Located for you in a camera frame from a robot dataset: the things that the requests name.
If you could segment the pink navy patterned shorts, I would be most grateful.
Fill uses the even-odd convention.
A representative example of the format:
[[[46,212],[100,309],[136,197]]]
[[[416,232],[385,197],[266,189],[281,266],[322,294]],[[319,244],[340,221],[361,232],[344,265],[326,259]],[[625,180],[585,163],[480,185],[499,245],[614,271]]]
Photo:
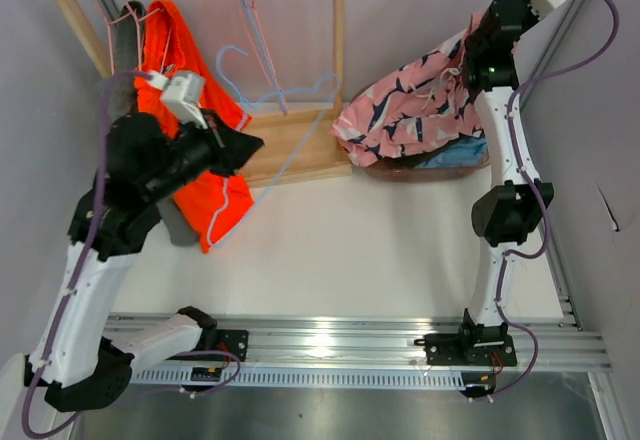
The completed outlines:
[[[330,133],[354,165],[369,167],[481,137],[462,75],[465,40],[481,18],[473,14],[465,30],[374,82],[342,110]]]

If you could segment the grey shorts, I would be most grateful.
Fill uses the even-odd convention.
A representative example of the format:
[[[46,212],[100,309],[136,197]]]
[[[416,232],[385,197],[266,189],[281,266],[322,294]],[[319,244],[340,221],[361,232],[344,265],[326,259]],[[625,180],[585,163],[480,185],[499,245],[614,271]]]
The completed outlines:
[[[144,7],[126,5],[127,18],[116,27],[112,77],[102,83],[100,160],[93,188],[79,202],[69,234],[84,241],[99,259],[142,251],[148,233],[163,223],[178,247],[198,243],[173,197],[183,193],[216,159],[211,131],[194,122],[169,137],[155,117],[138,108],[136,21]]]

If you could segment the light blue shorts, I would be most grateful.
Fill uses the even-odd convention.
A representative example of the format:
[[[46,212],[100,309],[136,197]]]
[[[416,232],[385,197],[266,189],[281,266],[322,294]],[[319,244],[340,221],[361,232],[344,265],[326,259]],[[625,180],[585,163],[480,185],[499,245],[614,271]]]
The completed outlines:
[[[449,142],[443,150],[418,163],[416,169],[478,167],[488,152],[484,137],[461,136]]]

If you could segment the pink hanger of orange shorts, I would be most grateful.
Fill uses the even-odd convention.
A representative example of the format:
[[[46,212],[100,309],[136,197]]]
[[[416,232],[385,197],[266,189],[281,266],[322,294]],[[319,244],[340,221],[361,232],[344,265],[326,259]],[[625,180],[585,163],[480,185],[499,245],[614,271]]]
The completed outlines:
[[[167,75],[174,68],[169,63],[174,28],[163,3],[147,11],[138,1],[123,0],[111,31],[116,73],[151,67]]]

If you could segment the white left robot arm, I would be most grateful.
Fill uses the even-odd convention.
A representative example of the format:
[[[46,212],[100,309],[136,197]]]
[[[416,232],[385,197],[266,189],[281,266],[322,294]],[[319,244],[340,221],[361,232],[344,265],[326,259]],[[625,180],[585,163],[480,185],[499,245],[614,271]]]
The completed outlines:
[[[49,331],[25,361],[25,379],[61,413],[113,404],[132,376],[181,355],[209,358],[217,322],[193,306],[121,340],[103,335],[117,293],[161,220],[159,203],[204,173],[230,177],[264,146],[205,110],[167,136],[149,113],[125,115],[106,135],[106,162],[78,202],[67,267]]]

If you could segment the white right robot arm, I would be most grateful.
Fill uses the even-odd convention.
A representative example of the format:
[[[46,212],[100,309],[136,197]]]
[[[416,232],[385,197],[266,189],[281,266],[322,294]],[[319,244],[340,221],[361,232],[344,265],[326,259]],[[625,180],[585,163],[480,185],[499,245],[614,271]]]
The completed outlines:
[[[519,80],[513,49],[537,22],[526,0],[493,0],[465,41],[463,81],[487,141],[491,188],[471,211],[481,240],[477,280],[465,309],[458,355],[479,363],[506,342],[506,298],[511,270],[530,233],[547,219],[554,196],[541,181],[524,138],[517,105]]]

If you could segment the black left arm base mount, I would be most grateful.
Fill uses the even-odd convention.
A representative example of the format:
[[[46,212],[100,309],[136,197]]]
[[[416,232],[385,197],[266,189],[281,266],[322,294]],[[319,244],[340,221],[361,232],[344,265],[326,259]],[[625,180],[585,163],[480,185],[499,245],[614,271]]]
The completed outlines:
[[[214,362],[231,361],[221,351],[230,352],[241,362],[247,357],[249,346],[249,332],[238,329],[217,329],[215,332],[204,332],[195,349],[187,357],[196,360],[207,360]]]

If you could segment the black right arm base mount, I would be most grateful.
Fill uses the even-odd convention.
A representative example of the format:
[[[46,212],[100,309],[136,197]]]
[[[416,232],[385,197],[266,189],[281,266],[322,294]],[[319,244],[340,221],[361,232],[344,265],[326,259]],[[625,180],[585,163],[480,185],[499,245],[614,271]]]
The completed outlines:
[[[413,341],[422,347],[427,364],[448,367],[515,367],[517,356],[506,322],[486,326],[464,310],[455,333],[430,333]]]

